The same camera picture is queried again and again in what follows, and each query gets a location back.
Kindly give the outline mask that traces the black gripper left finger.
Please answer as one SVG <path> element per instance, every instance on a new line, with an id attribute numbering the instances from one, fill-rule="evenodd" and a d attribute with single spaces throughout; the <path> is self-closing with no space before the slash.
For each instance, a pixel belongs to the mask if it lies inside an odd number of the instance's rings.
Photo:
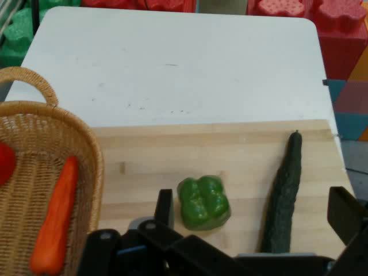
<path id="1" fill-rule="evenodd" d="M 182 236 L 174 230 L 171 189 L 159 192 L 153 219 L 138 226 L 148 247 L 160 258 L 169 275 L 235 275 L 236 262 L 196 235 Z"/>

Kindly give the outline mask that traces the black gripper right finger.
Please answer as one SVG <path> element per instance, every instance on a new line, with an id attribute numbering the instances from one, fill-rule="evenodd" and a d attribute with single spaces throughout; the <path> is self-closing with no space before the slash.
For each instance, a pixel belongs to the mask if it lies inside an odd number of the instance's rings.
<path id="1" fill-rule="evenodd" d="M 327 274 L 367 275 L 367 208 L 344 187 L 331 187 L 327 220 L 345 245 Z"/>

